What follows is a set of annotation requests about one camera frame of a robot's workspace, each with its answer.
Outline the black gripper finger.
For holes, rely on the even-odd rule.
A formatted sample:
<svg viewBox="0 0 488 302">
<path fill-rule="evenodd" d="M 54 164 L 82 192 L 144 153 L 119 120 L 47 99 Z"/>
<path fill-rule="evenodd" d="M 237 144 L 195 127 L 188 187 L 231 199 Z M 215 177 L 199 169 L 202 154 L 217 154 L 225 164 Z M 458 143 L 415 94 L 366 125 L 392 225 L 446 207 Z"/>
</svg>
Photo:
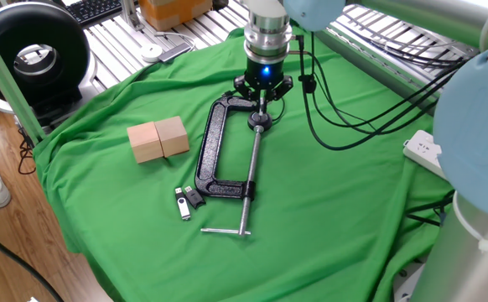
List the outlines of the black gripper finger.
<svg viewBox="0 0 488 302">
<path fill-rule="evenodd" d="M 277 101 L 293 88 L 293 78 L 290 75 L 272 75 L 264 80 L 266 90 L 265 101 Z"/>
<path fill-rule="evenodd" d="M 240 75 L 234 79 L 233 86 L 248 101 L 260 102 L 262 100 L 262 86 L 257 77 Z"/>
</svg>

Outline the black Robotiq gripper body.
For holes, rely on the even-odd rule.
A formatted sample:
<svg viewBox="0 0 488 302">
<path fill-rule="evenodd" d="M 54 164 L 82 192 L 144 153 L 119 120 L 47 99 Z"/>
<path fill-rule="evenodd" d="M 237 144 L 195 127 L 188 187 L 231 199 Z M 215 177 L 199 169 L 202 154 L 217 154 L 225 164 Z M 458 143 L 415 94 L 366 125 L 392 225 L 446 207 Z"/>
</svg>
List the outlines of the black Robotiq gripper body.
<svg viewBox="0 0 488 302">
<path fill-rule="evenodd" d="M 276 76 L 283 74 L 283 61 L 277 63 L 257 63 L 252 59 L 247 59 L 247 68 L 244 76 L 257 77 L 262 86 L 262 90 L 265 90 L 264 80 L 270 76 Z"/>
</svg>

